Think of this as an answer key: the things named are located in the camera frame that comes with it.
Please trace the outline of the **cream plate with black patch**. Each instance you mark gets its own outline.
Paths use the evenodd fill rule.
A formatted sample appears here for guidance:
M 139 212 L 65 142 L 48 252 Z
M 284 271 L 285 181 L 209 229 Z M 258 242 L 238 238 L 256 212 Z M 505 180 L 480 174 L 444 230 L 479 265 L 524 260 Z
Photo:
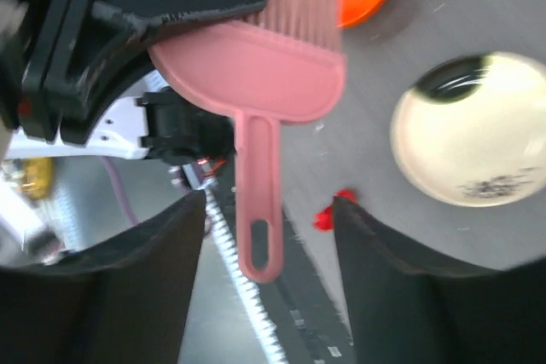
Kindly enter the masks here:
M 393 158 L 424 194 L 488 207 L 545 187 L 545 65 L 508 52 L 447 61 L 401 96 Z

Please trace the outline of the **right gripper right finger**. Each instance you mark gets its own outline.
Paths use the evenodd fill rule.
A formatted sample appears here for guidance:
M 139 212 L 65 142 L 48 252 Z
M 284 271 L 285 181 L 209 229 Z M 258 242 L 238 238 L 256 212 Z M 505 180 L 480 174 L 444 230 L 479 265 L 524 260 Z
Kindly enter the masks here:
M 342 197 L 332 218 L 358 362 L 544 362 L 543 258 L 507 270 L 467 263 Z

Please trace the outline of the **pink hand brush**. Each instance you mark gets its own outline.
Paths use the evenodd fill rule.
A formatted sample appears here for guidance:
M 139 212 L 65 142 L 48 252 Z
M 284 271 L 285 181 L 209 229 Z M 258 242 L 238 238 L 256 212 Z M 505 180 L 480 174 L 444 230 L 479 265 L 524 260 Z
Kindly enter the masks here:
M 238 260 L 256 282 L 283 266 L 281 126 L 319 119 L 344 89 L 338 15 L 339 0 L 268 0 L 262 12 L 149 52 L 179 95 L 235 121 Z

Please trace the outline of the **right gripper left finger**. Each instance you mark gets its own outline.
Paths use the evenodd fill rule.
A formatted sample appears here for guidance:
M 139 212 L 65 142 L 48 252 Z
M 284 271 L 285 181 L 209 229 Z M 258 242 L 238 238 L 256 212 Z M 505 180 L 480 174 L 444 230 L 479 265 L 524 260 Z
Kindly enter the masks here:
M 2 362 L 177 362 L 205 205 L 194 191 L 59 263 L 2 269 Z

